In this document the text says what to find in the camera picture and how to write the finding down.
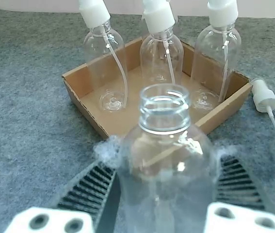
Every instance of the black object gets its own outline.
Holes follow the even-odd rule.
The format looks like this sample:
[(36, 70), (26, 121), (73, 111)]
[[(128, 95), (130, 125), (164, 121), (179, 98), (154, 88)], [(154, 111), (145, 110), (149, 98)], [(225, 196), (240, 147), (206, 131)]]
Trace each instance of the black object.
[(119, 201), (120, 184), (115, 171), (95, 162), (68, 183), (51, 208), (87, 212), (96, 233), (113, 233)]
[[(228, 156), (221, 159), (221, 164), (215, 201), (273, 212), (258, 182), (253, 181), (238, 159)], [(96, 162), (67, 185), (52, 207), (88, 212), (96, 233), (113, 233), (119, 201), (120, 185), (116, 172)]]
[(216, 201), (254, 210), (273, 212), (271, 203), (240, 161), (228, 156), (221, 159), (222, 172), (218, 179)]

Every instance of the white spray cap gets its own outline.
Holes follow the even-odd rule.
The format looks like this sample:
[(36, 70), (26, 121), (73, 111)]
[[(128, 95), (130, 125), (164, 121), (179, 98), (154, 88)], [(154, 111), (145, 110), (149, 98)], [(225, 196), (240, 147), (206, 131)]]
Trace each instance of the white spray cap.
[(237, 0), (209, 0), (208, 9), (210, 24), (216, 28), (234, 23), (239, 15)]
[(151, 34), (163, 32), (175, 24), (171, 5), (166, 0), (143, 0), (144, 18)]
[(103, 0), (79, 0), (79, 10), (88, 28), (96, 28), (110, 19)]
[(254, 103), (258, 112), (266, 113), (267, 106), (272, 110), (275, 109), (275, 94), (270, 90), (263, 79), (254, 79), (252, 93), (254, 95)]

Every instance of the cardboard box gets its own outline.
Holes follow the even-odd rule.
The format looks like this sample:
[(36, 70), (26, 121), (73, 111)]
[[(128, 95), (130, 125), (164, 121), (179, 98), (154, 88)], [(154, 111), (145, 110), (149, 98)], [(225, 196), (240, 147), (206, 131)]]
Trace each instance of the cardboard box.
[[(63, 74), (64, 84), (71, 100), (103, 138), (107, 138), (109, 135), (113, 134), (126, 135), (129, 130), (138, 124), (139, 92), (142, 89), (139, 56), (141, 44), (141, 39), (136, 39), (126, 44), (129, 101), (127, 108), (123, 111), (118, 111), (117, 113), (106, 113), (101, 111), (98, 108), (95, 96), (92, 94), (91, 74), (88, 66), (94, 62), (101, 62), (103, 60), (105, 64), (104, 72), (112, 73), (114, 63), (113, 58), (110, 55), (98, 58), (90, 64), (81, 65), (66, 74)], [(194, 49), (185, 43), (183, 43), (183, 47), (184, 65), (182, 70), (182, 85), (190, 90), (189, 80)], [(216, 80), (216, 77), (214, 77), (213, 74), (217, 67), (218, 65), (215, 61), (204, 57), (202, 68), (206, 70), (208, 77), (214, 81)], [(212, 90), (216, 89), (216, 84), (214, 82), (212, 86), (205, 88)], [(251, 84), (249, 83), (249, 79), (238, 72), (234, 72), (231, 77), (226, 100), (205, 116), (200, 117), (199, 114), (190, 112), (193, 123), (200, 127), (206, 134), (210, 133), (240, 109), (250, 90)]]

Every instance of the gray carpet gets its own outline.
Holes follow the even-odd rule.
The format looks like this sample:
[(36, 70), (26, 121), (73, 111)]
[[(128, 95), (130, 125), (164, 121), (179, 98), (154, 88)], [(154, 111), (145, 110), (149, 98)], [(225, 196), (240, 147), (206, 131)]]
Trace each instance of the gray carpet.
[[(140, 16), (112, 16), (126, 42), (140, 35)], [(194, 43), (205, 17), (181, 17), (179, 36)], [(275, 91), (275, 19), (239, 19), (243, 50), (238, 70), (263, 77)], [(12, 217), (51, 197), (93, 161), (98, 134), (70, 102), (61, 74), (84, 61), (79, 14), (0, 10), (0, 232)], [(242, 160), (275, 206), (275, 131), (249, 97), (210, 134), (217, 144), (246, 147)], [(117, 232), (121, 227), (120, 210)]]

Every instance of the bottle shoulder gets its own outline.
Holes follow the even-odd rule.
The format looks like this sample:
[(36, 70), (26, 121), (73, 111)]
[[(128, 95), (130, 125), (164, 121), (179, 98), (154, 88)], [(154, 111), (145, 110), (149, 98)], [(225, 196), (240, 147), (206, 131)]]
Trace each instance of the bottle shoulder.
[[(173, 47), (179, 51), (183, 51), (181, 40), (176, 35), (172, 35), (170, 38), (168, 38), (167, 42), (170, 48)], [(142, 42), (141, 52), (157, 46), (163, 46), (163, 40), (155, 39), (149, 35)]]
[[(114, 29), (110, 29), (110, 31), (106, 32), (107, 38), (109, 42), (116, 43), (119, 45), (123, 45), (122, 36)], [(93, 42), (93, 41), (104, 41), (103, 34), (95, 34), (93, 32), (89, 32), (84, 39), (84, 44)]]
[(229, 48), (237, 50), (241, 48), (239, 32), (235, 28), (229, 31), (218, 31), (210, 25), (199, 34), (195, 43), (195, 49), (222, 48), (227, 45)]
[(190, 138), (194, 138), (197, 141), (203, 141), (203, 143), (212, 146), (211, 141), (208, 137), (201, 131), (199, 127), (194, 124), (191, 124), (186, 130), (181, 133), (172, 133), (170, 136), (168, 134), (163, 135), (155, 135), (151, 133), (147, 133), (140, 126), (135, 126), (133, 129), (129, 131), (126, 137), (123, 139), (123, 142), (134, 142), (136, 140), (146, 139), (148, 142), (157, 142), (157, 141), (168, 141), (171, 144), (180, 142), (182, 140), (188, 140)]

